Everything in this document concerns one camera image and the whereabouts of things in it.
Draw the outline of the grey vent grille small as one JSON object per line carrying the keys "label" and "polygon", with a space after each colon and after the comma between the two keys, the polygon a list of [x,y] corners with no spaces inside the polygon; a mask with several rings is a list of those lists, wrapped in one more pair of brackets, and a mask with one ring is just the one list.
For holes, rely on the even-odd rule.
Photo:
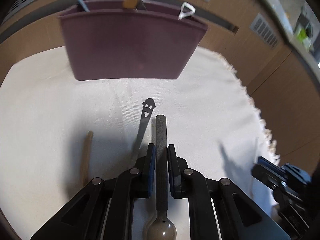
{"label": "grey vent grille small", "polygon": [[250,25],[251,31],[256,33],[268,46],[274,48],[278,44],[277,34],[262,14],[258,13]]}

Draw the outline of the kitchen countertop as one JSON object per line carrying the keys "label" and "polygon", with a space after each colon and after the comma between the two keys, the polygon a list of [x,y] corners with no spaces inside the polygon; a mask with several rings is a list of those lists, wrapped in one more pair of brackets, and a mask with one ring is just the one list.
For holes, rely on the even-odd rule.
{"label": "kitchen countertop", "polygon": [[276,18],[276,22],[280,24],[279,29],[283,31],[289,44],[293,46],[315,76],[319,78],[318,62],[294,34],[294,28],[300,13],[304,10],[308,16],[312,14],[311,9],[307,9],[307,2],[305,0],[262,0],[262,3],[270,9],[272,16]]}

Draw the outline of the green items on counter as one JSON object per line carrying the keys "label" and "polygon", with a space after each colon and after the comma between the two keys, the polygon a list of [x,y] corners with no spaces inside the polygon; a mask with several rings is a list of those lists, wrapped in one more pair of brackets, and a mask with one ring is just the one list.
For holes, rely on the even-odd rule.
{"label": "green items on counter", "polygon": [[296,39],[306,48],[311,46],[311,38],[308,37],[306,30],[303,27],[298,27],[295,32]]}

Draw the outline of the cream tablecloth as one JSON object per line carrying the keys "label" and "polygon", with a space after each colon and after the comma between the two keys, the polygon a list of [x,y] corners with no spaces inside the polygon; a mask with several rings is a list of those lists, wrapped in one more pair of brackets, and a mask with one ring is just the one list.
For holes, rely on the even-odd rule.
{"label": "cream tablecloth", "polygon": [[148,98],[152,116],[167,117],[179,157],[207,178],[229,178],[271,213],[272,193],[251,168],[258,156],[276,162],[276,142],[222,55],[197,48],[176,80],[78,81],[61,47],[16,63],[1,85],[1,210],[21,239],[81,189],[89,131],[90,178],[114,178],[133,165]]}

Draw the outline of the blue plastic rice spoon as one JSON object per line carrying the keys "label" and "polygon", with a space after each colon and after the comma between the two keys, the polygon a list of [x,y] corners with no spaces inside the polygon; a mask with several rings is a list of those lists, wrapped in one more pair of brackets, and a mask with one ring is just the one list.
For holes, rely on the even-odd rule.
{"label": "blue plastic rice spoon", "polygon": [[84,0],[76,0],[78,6],[85,12],[90,12],[89,8],[87,7],[86,3],[84,2]]}

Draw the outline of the black-handled brown spoon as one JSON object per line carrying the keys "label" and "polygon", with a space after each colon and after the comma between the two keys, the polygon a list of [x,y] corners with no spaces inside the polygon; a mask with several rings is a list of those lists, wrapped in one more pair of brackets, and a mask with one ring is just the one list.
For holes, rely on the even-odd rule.
{"label": "black-handled brown spoon", "polygon": [[177,231],[168,218],[168,167],[167,167],[167,118],[163,114],[155,118],[156,133],[156,213],[148,223],[146,239],[176,239]]}

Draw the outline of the maroon utensil holder box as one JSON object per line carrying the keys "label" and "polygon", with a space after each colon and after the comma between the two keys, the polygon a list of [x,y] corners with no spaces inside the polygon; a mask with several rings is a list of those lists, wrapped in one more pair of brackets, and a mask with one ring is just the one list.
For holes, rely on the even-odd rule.
{"label": "maroon utensil holder box", "polygon": [[145,9],[124,9],[122,0],[87,0],[58,18],[74,77],[176,79],[208,27],[180,8],[144,1]]}

